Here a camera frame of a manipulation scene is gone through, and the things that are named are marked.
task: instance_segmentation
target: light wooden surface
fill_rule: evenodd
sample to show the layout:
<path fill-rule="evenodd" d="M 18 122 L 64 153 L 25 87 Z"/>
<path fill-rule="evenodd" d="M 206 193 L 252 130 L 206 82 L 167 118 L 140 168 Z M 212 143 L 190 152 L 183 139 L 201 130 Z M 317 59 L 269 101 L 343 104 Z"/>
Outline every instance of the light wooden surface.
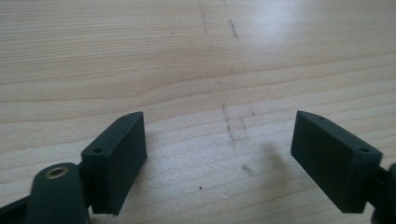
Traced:
<path fill-rule="evenodd" d="M 395 1 L 0 2 L 0 206 L 117 117 L 148 161 L 93 223 L 369 223 L 290 155 L 297 109 L 396 161 Z"/>

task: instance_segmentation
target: screw hole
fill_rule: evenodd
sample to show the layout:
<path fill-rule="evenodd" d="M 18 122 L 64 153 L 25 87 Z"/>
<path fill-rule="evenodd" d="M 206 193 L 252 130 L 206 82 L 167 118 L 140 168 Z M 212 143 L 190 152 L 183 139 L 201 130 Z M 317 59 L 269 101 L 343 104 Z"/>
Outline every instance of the screw hole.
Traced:
<path fill-rule="evenodd" d="M 94 153 L 101 153 L 103 152 L 102 148 L 97 147 L 96 149 L 93 150 Z"/>
<path fill-rule="evenodd" d="M 53 168 L 50 171 L 46 172 L 46 178 L 47 179 L 55 179 L 55 178 L 63 176 L 68 171 L 69 171 L 69 169 L 67 169 L 67 167 L 65 167 L 65 166 L 56 167 L 56 168 Z"/>
<path fill-rule="evenodd" d="M 365 148 L 365 147 L 360 147 L 359 151 L 360 152 L 365 152 L 365 153 L 370 152 L 370 150 L 368 148 Z"/>

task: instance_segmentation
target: small hole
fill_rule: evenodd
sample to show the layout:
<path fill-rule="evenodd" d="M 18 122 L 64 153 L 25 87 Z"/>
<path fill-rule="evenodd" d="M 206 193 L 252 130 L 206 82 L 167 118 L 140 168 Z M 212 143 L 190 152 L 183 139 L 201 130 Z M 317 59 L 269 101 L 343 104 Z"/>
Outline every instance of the small hole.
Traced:
<path fill-rule="evenodd" d="M 64 174 L 66 174 L 68 172 L 69 169 L 67 169 L 67 167 L 56 167 L 53 168 L 52 170 L 46 172 L 46 178 L 47 179 L 54 179 L 54 178 L 58 178 L 60 176 L 63 176 Z"/>
<path fill-rule="evenodd" d="M 103 152 L 102 148 L 97 147 L 96 149 L 93 150 L 94 153 L 101 153 Z"/>
<path fill-rule="evenodd" d="M 370 150 L 368 148 L 361 147 L 361 148 L 359 148 L 359 151 L 360 152 L 369 152 Z"/>

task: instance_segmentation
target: wood grain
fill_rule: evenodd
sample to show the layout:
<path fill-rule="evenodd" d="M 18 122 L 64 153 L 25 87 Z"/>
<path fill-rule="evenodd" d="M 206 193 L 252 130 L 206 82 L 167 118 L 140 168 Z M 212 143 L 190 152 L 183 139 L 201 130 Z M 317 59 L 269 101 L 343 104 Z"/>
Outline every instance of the wood grain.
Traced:
<path fill-rule="evenodd" d="M 0 206 L 117 117 L 148 161 L 93 223 L 369 223 L 290 155 L 296 110 L 396 161 L 396 2 L 0 2 Z"/>

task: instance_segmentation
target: round hole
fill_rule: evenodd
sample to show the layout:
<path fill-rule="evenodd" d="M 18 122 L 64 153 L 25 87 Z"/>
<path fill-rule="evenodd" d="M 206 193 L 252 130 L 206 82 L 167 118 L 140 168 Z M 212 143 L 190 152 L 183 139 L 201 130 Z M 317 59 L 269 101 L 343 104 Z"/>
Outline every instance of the round hole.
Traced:
<path fill-rule="evenodd" d="M 46 172 L 46 178 L 47 179 L 55 179 L 55 178 L 63 176 L 68 171 L 69 171 L 69 169 L 67 169 L 67 167 L 64 167 L 64 166 L 56 167 L 56 168 L 53 168 L 53 169 L 49 170 L 48 172 Z"/>
<path fill-rule="evenodd" d="M 368 148 L 365 148 L 365 147 L 360 147 L 359 151 L 360 152 L 369 152 L 370 150 Z"/>
<path fill-rule="evenodd" d="M 103 152 L 102 148 L 97 147 L 96 149 L 93 150 L 94 153 L 101 153 Z"/>

